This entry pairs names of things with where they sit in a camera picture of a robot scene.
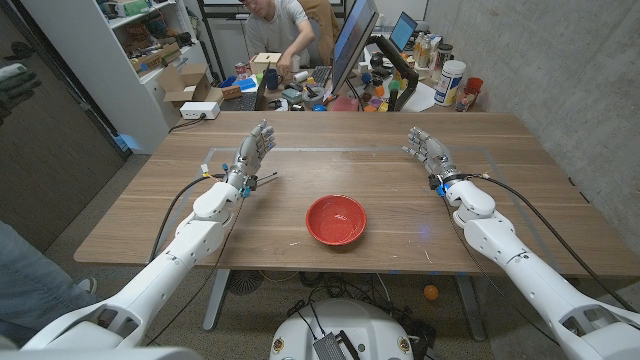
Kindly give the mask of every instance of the person's leg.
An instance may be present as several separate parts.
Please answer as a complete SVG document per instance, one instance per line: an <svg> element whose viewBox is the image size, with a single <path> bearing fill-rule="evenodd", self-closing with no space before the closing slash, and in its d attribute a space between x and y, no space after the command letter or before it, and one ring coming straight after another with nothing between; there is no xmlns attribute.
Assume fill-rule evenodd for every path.
<svg viewBox="0 0 640 360"><path fill-rule="evenodd" d="M36 331L98 302L53 261L0 221L0 319Z"/></svg>

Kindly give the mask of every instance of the white box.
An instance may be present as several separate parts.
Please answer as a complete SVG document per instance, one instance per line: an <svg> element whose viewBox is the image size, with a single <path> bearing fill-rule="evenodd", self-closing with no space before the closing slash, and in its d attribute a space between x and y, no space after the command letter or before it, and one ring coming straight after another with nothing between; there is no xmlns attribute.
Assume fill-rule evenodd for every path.
<svg viewBox="0 0 640 360"><path fill-rule="evenodd" d="M220 113L220 106L217 102L186 102L180 108L180 113L185 120L197 120L205 114L205 119L213 120Z"/></svg>

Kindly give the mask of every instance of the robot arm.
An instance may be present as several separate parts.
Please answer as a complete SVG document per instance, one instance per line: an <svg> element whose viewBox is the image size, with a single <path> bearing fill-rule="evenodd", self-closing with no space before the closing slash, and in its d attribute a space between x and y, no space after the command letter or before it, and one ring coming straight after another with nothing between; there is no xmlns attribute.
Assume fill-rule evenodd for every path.
<svg viewBox="0 0 640 360"><path fill-rule="evenodd" d="M53 321L23 350L122 349L138 345L189 270L224 242L235 215L230 210L255 190L255 174L271 148L273 128L265 120L245 137L227 175L196 199L169 246L120 292Z"/></svg>
<svg viewBox="0 0 640 360"><path fill-rule="evenodd" d="M456 224L469 245L500 266L544 319L570 359L634 359L640 315L594 300L571 286L517 237L495 201L453 163L446 146L413 128L403 149L425 164L432 190L458 209Z"/></svg>

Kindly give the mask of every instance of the person's hand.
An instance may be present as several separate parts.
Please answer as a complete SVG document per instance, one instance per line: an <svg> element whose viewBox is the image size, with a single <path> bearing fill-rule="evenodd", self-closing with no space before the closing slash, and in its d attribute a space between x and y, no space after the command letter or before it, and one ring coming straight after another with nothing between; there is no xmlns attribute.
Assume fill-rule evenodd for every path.
<svg viewBox="0 0 640 360"><path fill-rule="evenodd" d="M282 75L283 79L287 79L291 77L291 55L288 53L283 53L280 56L280 60L278 60L278 74Z"/></svg>

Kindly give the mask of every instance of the wooden table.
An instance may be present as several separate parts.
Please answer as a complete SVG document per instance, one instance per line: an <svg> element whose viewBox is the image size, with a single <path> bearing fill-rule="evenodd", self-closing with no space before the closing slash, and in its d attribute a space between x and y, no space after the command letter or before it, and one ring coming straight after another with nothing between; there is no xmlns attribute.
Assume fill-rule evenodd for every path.
<svg viewBox="0 0 640 360"><path fill-rule="evenodd" d="M409 129L419 126L450 147L460 170L488 172L520 191L596 273L640 275L636 256L518 118L455 112L223 112L215 121L169 135L78 248L75 259L144 265L175 194L199 176L200 164L208 163L216 172L222 163L230 163L233 151L263 118L275 129L277 147L258 175L278 175L244 201L224 253L216 252L200 266L219 261L219 269L480 274L441 198L428 189L423 165L400 149ZM474 182L495 198L497 209L536 254L563 275L586 275L517 198L491 183ZM168 222L169 234L210 186L199 183L188 200L178 203ZM367 227L356 242L331 247L308 233L307 209L327 194L350 196L364 207ZM503 274L476 255L488 273ZM215 325L228 275L228 270L218 271L206 329ZM460 284L461 294L473 295L470 282ZM473 299L462 296L465 309L475 309L469 318L479 319Z"/></svg>

